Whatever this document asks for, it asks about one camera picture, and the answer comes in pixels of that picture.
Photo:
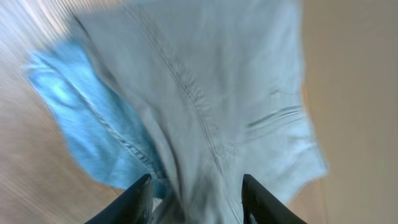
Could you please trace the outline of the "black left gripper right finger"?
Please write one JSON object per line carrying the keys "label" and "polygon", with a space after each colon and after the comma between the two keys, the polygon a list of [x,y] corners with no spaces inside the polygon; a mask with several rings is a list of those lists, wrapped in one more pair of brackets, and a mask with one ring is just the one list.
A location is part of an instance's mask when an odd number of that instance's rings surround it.
{"label": "black left gripper right finger", "polygon": [[244,224],[307,224],[274,197],[252,175],[243,175]]}

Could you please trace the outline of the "grey cotton shorts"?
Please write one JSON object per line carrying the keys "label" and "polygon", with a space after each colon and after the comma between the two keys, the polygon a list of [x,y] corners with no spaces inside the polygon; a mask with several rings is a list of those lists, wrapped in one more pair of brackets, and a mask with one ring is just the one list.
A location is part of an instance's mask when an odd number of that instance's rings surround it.
{"label": "grey cotton shorts", "polygon": [[300,1],[134,1],[76,15],[96,74],[135,109],[173,195],[157,223],[241,223],[251,174],[281,202],[327,163],[302,101]]}

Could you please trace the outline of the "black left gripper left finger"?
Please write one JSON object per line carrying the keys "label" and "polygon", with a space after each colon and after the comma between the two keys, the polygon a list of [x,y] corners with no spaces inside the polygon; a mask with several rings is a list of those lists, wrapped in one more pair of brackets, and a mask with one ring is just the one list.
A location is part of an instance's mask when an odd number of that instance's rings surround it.
{"label": "black left gripper left finger", "polygon": [[152,177],[145,174],[85,224],[150,224],[153,194]]}

